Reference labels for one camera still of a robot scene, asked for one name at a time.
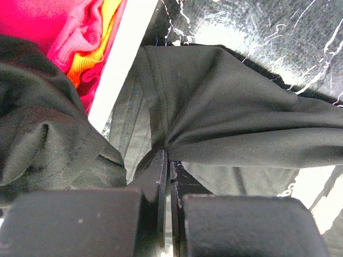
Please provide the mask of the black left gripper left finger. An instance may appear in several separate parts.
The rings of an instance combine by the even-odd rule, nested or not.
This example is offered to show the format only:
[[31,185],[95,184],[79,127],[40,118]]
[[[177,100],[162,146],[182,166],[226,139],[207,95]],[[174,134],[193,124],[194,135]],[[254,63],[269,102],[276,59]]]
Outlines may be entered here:
[[168,157],[158,150],[129,188],[142,192],[134,256],[160,256],[165,250]]

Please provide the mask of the black printed t-shirt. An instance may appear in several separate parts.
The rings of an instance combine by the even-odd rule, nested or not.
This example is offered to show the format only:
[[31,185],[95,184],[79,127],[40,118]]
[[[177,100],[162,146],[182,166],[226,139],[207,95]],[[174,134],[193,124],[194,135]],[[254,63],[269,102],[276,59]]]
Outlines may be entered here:
[[127,179],[148,151],[215,194],[299,199],[321,234],[342,235],[342,109],[301,97],[222,47],[141,47],[113,108]]

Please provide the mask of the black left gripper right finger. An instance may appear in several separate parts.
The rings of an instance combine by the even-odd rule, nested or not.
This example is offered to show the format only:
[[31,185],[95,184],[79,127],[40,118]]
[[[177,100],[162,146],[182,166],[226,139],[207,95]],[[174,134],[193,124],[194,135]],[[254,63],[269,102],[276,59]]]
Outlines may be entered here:
[[186,194],[212,194],[212,192],[188,173],[179,161],[171,162],[169,171],[173,256],[187,256],[182,198]]

